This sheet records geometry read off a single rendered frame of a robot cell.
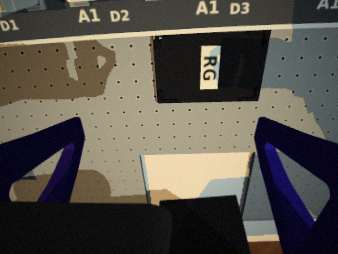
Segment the black regrip nest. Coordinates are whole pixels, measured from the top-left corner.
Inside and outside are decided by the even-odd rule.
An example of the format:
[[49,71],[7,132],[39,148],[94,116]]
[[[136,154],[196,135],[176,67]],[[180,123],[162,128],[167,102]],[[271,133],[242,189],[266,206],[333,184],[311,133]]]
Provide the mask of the black regrip nest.
[[270,34],[153,36],[157,103],[258,101]]

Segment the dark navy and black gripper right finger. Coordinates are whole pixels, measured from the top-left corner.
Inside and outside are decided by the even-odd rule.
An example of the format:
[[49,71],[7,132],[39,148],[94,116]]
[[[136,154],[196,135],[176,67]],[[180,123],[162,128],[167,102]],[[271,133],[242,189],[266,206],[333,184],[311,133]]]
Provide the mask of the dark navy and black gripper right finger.
[[[254,140],[283,254],[338,254],[338,143],[266,117],[259,117]],[[330,198],[316,221],[276,148],[327,184]]]

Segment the tip rack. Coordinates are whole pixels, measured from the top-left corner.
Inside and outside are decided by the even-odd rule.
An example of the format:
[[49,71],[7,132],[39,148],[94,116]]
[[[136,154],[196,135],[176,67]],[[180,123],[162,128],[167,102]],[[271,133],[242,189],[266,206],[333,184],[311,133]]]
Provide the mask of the tip rack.
[[17,11],[39,4],[38,0],[13,0]]

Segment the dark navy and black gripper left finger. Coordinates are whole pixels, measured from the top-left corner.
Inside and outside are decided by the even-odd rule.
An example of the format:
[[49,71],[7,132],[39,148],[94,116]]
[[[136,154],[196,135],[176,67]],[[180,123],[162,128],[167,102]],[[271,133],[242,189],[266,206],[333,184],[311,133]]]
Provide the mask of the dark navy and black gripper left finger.
[[80,117],[0,144],[0,201],[11,201],[12,184],[63,148],[37,202],[70,202],[85,134]]

